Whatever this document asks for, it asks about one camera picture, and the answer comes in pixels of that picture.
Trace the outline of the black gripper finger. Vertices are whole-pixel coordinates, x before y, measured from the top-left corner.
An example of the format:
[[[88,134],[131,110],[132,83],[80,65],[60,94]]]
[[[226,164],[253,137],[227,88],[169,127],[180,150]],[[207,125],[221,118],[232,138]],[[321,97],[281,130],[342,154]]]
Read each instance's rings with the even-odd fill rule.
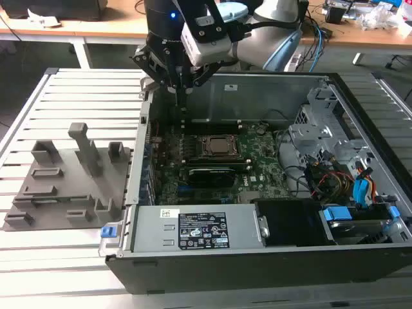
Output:
[[[181,71],[180,83],[180,107],[186,108],[187,96],[192,92],[193,87],[200,87],[207,82],[220,68],[222,62],[206,64],[195,68],[190,60],[185,60]]]
[[[176,70],[176,64],[168,47],[161,49],[163,59],[159,58],[148,46],[137,48],[131,60],[143,70],[148,77],[160,87],[174,94],[178,105],[181,95],[181,79]]]

